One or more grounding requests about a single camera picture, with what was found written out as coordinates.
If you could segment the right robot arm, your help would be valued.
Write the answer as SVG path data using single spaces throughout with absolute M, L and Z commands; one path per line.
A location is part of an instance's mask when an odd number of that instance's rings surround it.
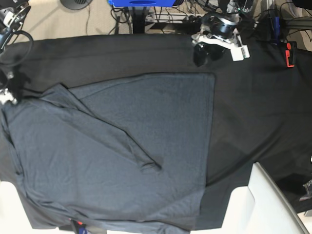
M 5 47 L 10 42 L 13 36 L 24 36 L 28 38 L 29 48 L 25 55 L 16 61 L 0 63 L 0 103 L 4 105 L 7 102 L 16 104 L 18 97 L 14 89 L 12 88 L 10 80 L 14 78 L 12 71 L 6 72 L 6 68 L 12 68 L 21 64 L 27 56 L 30 54 L 34 45 L 32 36 L 24 31 L 24 21 L 31 9 L 28 1 L 20 2 L 18 0 L 13 1 L 13 5 L 8 6 L 8 2 L 0 5 L 0 53 L 5 52 Z

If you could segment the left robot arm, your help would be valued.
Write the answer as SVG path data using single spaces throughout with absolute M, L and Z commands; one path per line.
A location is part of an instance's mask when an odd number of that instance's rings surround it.
M 250 57 L 248 46 L 242 41 L 238 25 L 241 14 L 249 8 L 241 7 L 237 0 L 227 0 L 221 13 L 210 11 L 201 17 L 200 30 L 192 35 L 194 47 L 193 61 L 197 67 L 209 60 L 222 57 L 229 50 L 233 61 L 242 61 Z

